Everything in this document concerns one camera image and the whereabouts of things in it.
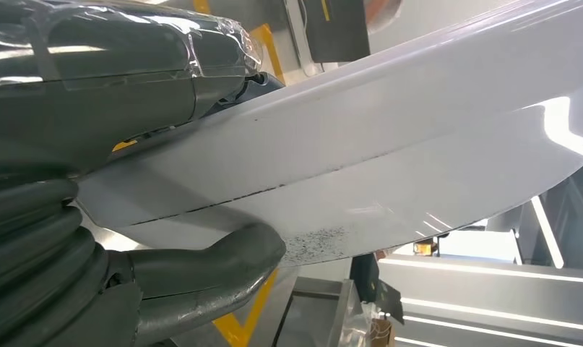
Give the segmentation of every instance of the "light strip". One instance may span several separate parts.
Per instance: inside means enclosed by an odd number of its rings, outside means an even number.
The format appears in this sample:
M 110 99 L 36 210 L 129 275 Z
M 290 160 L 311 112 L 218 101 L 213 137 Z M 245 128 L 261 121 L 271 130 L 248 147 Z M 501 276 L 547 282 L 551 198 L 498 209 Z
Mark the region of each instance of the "light strip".
M 489 335 L 504 336 L 505 338 L 516 338 L 516 339 L 519 339 L 519 340 L 532 341 L 532 342 L 538 342 L 538 343 L 545 343 L 545 344 L 554 345 L 554 346 L 561 346 L 561 347 L 583 347 L 583 345 L 576 345 L 576 344 L 573 344 L 573 343 L 560 342 L 560 341 L 555 341 L 555 340 L 548 340 L 548 339 L 545 339 L 545 338 L 534 338 L 532 336 L 527 336 L 527 335 L 505 333 L 503 331 L 497 331 L 497 330 L 491 330 L 491 329 L 483 329 L 481 327 L 470 327 L 469 325 L 461 325 L 461 324 L 454 324 L 454 323 L 449 323 L 449 322 L 441 322 L 439 320 L 427 320 L 425 318 L 411 317 L 411 316 L 404 316 L 404 320 L 409 320 L 411 322 L 420 322 L 420 323 L 432 324 L 432 325 L 440 325 L 442 327 L 452 327 L 452 328 L 455 328 L 455 329 L 468 330 L 468 331 L 473 331 L 473 332 L 476 332 L 476 333 L 484 333 L 484 334 L 489 334 Z
M 510 229 L 510 238 L 512 246 L 514 247 L 514 261 L 517 265 L 523 265 L 523 258 L 521 258 L 521 251 L 519 251 L 519 244 L 517 243 L 517 235 L 514 229 Z
M 427 222 L 425 222 L 425 221 L 423 221 L 423 223 L 424 223 L 425 225 L 427 225 L 428 227 L 432 228 L 433 230 L 435 230 L 435 231 L 438 231 L 439 233 L 441 233 L 441 232 L 442 232 L 442 230 L 438 229 L 438 228 L 437 228 L 437 227 L 435 227 L 435 226 L 432 226 L 430 223 L 427 223 Z
M 546 246 L 550 252 L 550 257 L 553 259 L 553 264 L 558 269 L 561 269 L 563 268 L 563 257 L 561 256 L 561 251 L 557 246 L 557 240 L 555 240 L 555 235 L 553 235 L 553 229 L 550 228 L 550 224 L 546 218 L 546 213 L 544 212 L 544 207 L 538 196 L 532 198 L 532 206 L 536 212 L 538 223 L 540 223 L 540 229 L 542 229 L 542 234 L 544 235 Z
M 442 224 L 443 226 L 446 226 L 449 229 L 453 229 L 452 226 L 450 226 L 449 224 L 446 224 L 445 222 L 443 222 L 442 220 L 439 220 L 438 218 L 436 218 L 434 215 L 432 215 L 431 213 L 427 213 L 430 217 L 432 217 L 433 219 L 435 219 L 436 221 L 438 221 L 440 224 Z
M 406 342 L 406 343 L 411 343 L 413 345 L 419 345 L 419 346 L 425 346 L 425 347 L 446 347 L 443 345 L 436 345 L 435 343 L 429 343 L 429 342 L 423 342 L 423 341 L 417 341 L 417 340 L 411 340 L 409 338 L 399 338 L 399 337 L 394 337 L 393 338 L 396 341 L 399 342 Z
M 384 264 L 393 264 L 401 266 L 410 267 L 424 267 L 426 269 L 434 270 L 450 270 L 450 271 L 461 271 L 464 273 L 482 273 L 486 275 L 504 275 L 504 276 L 514 276 L 514 277 L 526 277 L 526 278 L 540 278 L 543 280 L 565 280 L 568 282 L 580 282 L 583 283 L 582 277 L 569 277 L 560 275 L 545 275 L 542 273 L 528 273 L 525 271 L 517 270 L 504 270 L 495 269 L 492 267 L 479 267 L 470 265 L 452 265 L 452 264 L 441 264 L 435 262 L 418 262 L 415 260 L 400 260 L 400 259 L 381 259 L 379 262 Z
M 569 327 L 571 329 L 583 330 L 583 324 L 561 322 L 558 320 L 546 320 L 543 318 L 524 316 L 521 314 L 491 311 L 490 309 L 477 309 L 475 307 L 467 307 L 467 306 L 460 306 L 460 305 L 453 305 L 453 304 L 445 304 L 442 302 L 426 301 L 426 300 L 419 300 L 419 299 L 409 299 L 409 298 L 402 298 L 401 302 L 403 304 L 411 304 L 411 305 L 424 306 L 424 307 L 433 307 L 435 309 L 448 309 L 449 311 L 473 313 L 473 314 L 480 314 L 483 316 L 505 318 L 508 320 L 521 320 L 523 322 L 555 325 L 558 327 Z

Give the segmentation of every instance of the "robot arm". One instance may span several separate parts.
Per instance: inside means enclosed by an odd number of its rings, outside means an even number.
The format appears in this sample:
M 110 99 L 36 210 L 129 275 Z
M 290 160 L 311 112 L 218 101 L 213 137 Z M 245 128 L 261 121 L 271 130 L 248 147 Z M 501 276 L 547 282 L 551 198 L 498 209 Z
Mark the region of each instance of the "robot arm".
M 285 253 L 269 226 L 200 251 L 105 251 L 68 203 L 69 178 L 116 143 L 279 87 L 254 50 L 219 17 L 0 1 L 0 346 L 146 346 L 250 299 Z

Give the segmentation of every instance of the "transparent plastic film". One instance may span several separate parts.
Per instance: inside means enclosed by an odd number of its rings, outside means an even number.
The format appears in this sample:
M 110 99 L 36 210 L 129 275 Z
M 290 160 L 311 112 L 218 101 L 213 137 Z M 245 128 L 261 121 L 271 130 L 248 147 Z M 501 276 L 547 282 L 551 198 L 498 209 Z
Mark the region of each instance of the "transparent plastic film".
M 0 1 L 0 86 L 244 77 L 261 63 L 255 40 L 222 17 L 130 1 Z

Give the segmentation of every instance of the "stainless steel surface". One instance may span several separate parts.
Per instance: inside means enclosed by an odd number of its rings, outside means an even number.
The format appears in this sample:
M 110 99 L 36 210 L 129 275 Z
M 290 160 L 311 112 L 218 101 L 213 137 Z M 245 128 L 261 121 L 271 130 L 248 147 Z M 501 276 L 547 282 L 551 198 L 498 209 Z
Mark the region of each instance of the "stainless steel surface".
M 342 326 L 345 324 L 345 318 L 348 312 L 348 303 L 351 300 L 355 284 L 352 280 L 344 280 L 340 288 L 340 295 L 338 296 L 338 305 L 336 313 L 334 314 L 334 324 L 329 331 L 329 338 L 327 339 L 327 347 L 337 347 L 342 338 Z
M 583 270 L 391 255 L 397 336 L 440 346 L 583 346 Z
M 335 280 L 298 277 L 293 292 L 302 296 L 329 296 L 338 298 L 344 285 Z
M 583 1 L 517 1 L 188 128 L 81 182 L 96 223 L 192 249 L 264 221 L 283 265 L 433 236 L 583 165 Z

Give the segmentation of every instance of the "black residue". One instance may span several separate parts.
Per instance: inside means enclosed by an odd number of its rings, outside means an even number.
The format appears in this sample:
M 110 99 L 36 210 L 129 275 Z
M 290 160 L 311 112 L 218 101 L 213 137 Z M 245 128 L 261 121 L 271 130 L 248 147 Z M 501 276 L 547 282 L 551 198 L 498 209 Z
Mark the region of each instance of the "black residue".
M 294 236 L 285 240 L 287 254 L 284 260 L 289 264 L 296 264 L 344 257 L 346 237 L 347 231 L 343 226 L 321 228 L 316 232 Z
M 278 186 L 275 186 L 275 187 L 266 188 L 266 189 L 260 190 L 258 192 L 252 192 L 250 194 L 245 194 L 245 195 L 243 195 L 241 197 L 235 197 L 233 199 L 229 199 L 229 200 L 222 201 L 222 202 L 217 202 L 215 204 L 210 204 L 210 205 L 207 205 L 207 206 L 202 206 L 202 207 L 194 208 L 193 210 L 187 210 L 187 211 L 180 212 L 180 213 L 174 213 L 174 214 L 171 214 L 171 215 L 164 215 L 162 217 L 153 218 L 153 219 L 149 219 L 149 220 L 144 220 L 142 222 L 134 223 L 134 224 L 132 224 L 132 226 L 138 226 L 140 224 L 154 222 L 154 221 L 160 220 L 160 219 L 172 218 L 172 217 L 176 217 L 177 215 L 183 215 L 185 213 L 197 212 L 197 211 L 203 210 L 205 208 L 209 208 L 209 207 L 214 207 L 214 206 L 218 206 L 218 205 L 227 204 L 228 202 L 236 201 L 236 200 L 239 200 L 239 199 L 244 199 L 245 197 L 250 197 L 251 195 L 257 195 L 257 194 L 261 194 L 263 192 L 268 192 L 268 191 L 274 190 L 276 188 L 284 187 L 285 185 L 286 184 L 279 184 Z

